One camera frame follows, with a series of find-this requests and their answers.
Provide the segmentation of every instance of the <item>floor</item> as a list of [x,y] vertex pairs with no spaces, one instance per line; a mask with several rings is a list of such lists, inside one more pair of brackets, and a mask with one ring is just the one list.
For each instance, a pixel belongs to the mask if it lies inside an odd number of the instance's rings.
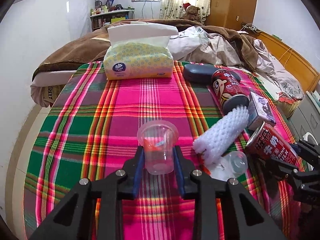
[[25,240],[26,235],[24,231],[24,218],[23,218],[23,190],[24,180],[26,178],[26,172],[28,168],[30,153],[34,142],[38,136],[44,119],[47,117],[50,108],[42,108],[36,117],[27,138],[23,144],[18,165],[16,168],[14,181],[13,181],[13,192],[12,192],[12,211],[13,211],[13,225],[16,233],[16,237],[19,240]]

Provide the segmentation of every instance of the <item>wooden headboard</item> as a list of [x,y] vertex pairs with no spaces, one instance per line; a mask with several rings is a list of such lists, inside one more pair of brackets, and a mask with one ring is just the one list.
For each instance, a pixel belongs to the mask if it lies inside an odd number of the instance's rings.
[[[262,40],[268,51],[278,60],[290,48],[288,45],[284,44],[277,38],[265,32],[261,32],[257,35],[252,36],[259,40]],[[290,56],[290,53],[291,49],[289,49],[287,53],[281,58],[280,63],[283,66]],[[320,74],[318,73],[318,71],[294,49],[292,50],[292,55],[285,65],[285,69],[289,71],[300,82],[304,92],[313,92],[320,80]]]

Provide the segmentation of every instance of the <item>yellow tissue package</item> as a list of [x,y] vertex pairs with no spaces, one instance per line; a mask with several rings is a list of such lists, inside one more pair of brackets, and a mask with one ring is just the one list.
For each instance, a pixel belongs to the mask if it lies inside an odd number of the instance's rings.
[[138,42],[110,47],[103,65],[109,80],[171,77],[174,66],[167,48]]
[[168,50],[174,26],[131,22],[108,28],[111,46],[103,60],[109,80],[171,77],[173,57]]

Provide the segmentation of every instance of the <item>tissue pack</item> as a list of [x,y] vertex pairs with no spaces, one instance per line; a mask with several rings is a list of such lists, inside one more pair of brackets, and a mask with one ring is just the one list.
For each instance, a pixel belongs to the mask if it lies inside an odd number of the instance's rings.
[[171,77],[173,57],[168,50],[174,26],[131,22],[108,28],[111,46],[103,60],[109,80]]
[[250,101],[248,106],[249,124],[248,129],[255,131],[263,122],[276,125],[276,120],[271,112],[268,100],[253,92],[250,93]]

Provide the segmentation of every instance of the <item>bolt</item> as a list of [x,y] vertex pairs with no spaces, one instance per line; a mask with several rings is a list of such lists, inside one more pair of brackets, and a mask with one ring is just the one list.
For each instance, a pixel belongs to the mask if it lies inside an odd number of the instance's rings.
[[192,172],[192,174],[195,175],[195,176],[197,176],[197,177],[199,177],[199,176],[202,175],[202,171],[201,171],[201,170],[194,170],[194,171]]
[[229,183],[231,185],[238,185],[239,181],[236,178],[231,178],[231,179],[229,179]]
[[123,176],[124,174],[125,174],[125,171],[124,171],[124,170],[117,170],[117,171],[116,171],[116,175],[117,175],[117,176],[120,176],[120,177],[121,177],[121,176]]
[[79,180],[80,185],[87,185],[89,183],[89,180],[87,178],[82,178]]

